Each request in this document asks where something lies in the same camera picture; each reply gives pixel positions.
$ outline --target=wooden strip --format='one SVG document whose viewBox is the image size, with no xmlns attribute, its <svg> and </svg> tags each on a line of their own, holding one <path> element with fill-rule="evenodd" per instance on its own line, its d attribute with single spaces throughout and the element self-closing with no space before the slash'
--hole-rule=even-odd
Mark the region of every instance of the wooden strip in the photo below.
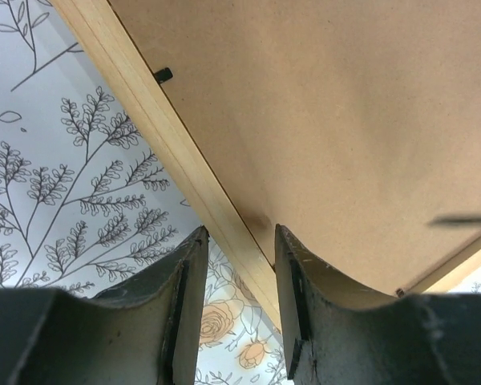
<svg viewBox="0 0 481 385">
<path fill-rule="evenodd" d="M 446 293 L 481 267 L 481 237 L 454 255 L 411 289 L 412 293 Z"/>
<path fill-rule="evenodd" d="M 53 3 L 245 285 L 280 329 L 276 277 L 270 264 L 114 11 L 106 0 Z"/>
</svg>

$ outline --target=wooden frame edge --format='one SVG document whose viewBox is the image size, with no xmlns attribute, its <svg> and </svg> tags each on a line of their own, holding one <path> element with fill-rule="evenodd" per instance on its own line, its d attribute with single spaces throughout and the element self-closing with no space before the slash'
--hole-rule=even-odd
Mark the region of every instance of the wooden frame edge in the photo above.
<svg viewBox="0 0 481 385">
<path fill-rule="evenodd" d="M 481 267 L 481 237 L 406 291 L 411 293 L 446 293 L 454 289 L 479 267 Z"/>
<path fill-rule="evenodd" d="M 271 265 L 107 0 L 53 0 L 52 3 L 245 285 L 280 330 L 276 275 Z"/>
</svg>

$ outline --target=wooden frame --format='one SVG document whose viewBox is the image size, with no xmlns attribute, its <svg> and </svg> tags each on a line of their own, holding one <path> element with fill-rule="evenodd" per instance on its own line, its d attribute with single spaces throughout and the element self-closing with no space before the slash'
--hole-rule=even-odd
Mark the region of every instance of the wooden frame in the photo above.
<svg viewBox="0 0 481 385">
<path fill-rule="evenodd" d="M 54 6 L 246 286 L 280 328 L 272 267 L 107 0 L 55 0 Z M 481 237 L 406 291 L 448 291 L 480 266 Z"/>
</svg>

